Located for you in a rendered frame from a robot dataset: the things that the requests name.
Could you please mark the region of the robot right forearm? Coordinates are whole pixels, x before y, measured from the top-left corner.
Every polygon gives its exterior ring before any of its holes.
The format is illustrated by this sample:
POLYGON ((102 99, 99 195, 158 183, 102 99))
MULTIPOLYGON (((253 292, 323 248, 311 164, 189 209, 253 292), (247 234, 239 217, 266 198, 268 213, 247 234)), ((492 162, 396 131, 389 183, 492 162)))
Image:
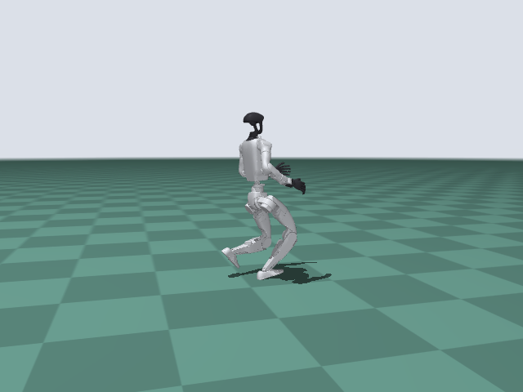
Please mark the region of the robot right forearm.
MULTIPOLYGON (((268 164, 269 170, 272 172, 270 178, 276 180, 281 185, 292 184, 292 179, 281 174, 271 163, 268 164)), ((287 187, 287 186, 286 186, 287 187)))

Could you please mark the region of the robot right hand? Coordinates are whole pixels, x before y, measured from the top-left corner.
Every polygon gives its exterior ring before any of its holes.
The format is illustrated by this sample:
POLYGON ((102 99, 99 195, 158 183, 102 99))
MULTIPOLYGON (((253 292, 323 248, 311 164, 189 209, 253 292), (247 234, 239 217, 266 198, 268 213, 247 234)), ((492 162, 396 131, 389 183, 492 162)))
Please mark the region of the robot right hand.
POLYGON ((285 186, 290 188, 294 187, 295 189, 301 190, 303 192, 302 194, 304 194, 306 191, 305 182, 302 182, 300 178, 292 179, 292 184, 286 184, 285 186))

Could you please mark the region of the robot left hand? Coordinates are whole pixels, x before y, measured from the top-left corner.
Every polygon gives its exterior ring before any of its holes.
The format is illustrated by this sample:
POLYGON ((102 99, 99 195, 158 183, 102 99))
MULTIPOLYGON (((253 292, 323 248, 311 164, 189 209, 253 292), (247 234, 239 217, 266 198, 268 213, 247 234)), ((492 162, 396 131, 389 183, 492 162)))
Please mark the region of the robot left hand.
MULTIPOLYGON (((291 172, 291 171, 282 171, 282 170, 291 170, 291 168, 282 168, 282 167, 290 167, 290 165, 284 165, 284 166, 281 166, 284 163, 280 163, 278 164, 275 168, 282 174, 283 172, 291 172)), ((284 176, 290 176, 289 174, 283 174, 284 176)))

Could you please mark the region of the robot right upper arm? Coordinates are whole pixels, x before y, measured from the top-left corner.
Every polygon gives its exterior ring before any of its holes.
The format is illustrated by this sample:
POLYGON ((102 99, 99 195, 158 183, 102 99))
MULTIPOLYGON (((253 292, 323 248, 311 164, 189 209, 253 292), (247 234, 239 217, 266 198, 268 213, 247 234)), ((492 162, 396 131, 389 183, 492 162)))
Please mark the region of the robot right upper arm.
POLYGON ((268 176, 272 173, 268 168, 271 159, 271 143, 265 140, 259 140, 258 150, 261 151, 261 173, 268 176))

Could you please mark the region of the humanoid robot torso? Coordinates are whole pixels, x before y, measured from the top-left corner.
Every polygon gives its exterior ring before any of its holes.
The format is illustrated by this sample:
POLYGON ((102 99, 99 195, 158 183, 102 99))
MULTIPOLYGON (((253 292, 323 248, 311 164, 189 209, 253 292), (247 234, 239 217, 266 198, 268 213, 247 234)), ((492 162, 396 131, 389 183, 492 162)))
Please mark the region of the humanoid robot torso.
POLYGON ((242 144, 242 155, 244 162, 244 173, 247 181, 254 181, 252 192, 248 193, 248 206, 253 210, 261 210, 258 205, 260 197, 267 197, 267 192, 264 192, 264 185, 260 184, 260 180, 268 180, 268 176, 262 173, 261 151, 258 150, 258 143, 261 136, 257 136, 254 140, 244 141, 242 144), (256 182, 256 183, 255 183, 256 182))

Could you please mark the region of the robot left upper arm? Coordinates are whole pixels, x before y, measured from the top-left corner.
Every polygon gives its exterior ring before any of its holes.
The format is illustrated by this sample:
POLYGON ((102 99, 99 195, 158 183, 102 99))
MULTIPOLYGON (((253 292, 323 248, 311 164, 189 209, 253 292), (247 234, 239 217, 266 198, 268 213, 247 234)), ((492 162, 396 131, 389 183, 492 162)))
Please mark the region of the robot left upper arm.
MULTIPOLYGON (((242 143, 243 144, 243 143, 242 143)), ((239 155, 239 174, 242 176, 242 177, 246 177, 245 176, 245 173, 244 173, 244 162, 243 162, 243 155, 242 155, 242 144, 240 144, 239 146, 239 152, 240 152, 240 155, 239 155)))

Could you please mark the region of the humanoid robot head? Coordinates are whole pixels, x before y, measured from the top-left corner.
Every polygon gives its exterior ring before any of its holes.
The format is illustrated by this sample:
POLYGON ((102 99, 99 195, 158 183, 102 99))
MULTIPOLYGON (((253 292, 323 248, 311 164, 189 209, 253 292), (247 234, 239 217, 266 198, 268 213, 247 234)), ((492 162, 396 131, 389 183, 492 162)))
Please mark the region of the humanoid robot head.
MULTIPOLYGON (((262 133, 262 121, 264 119, 264 116, 262 116, 259 113, 249 113, 246 114, 244 117, 244 123, 250 123, 251 126, 254 127, 255 131, 250 132, 249 137, 247 140, 254 140, 257 138, 258 134, 262 133), (257 123, 260 125, 260 130, 257 129, 257 123)), ((246 140, 246 141, 247 141, 246 140)))

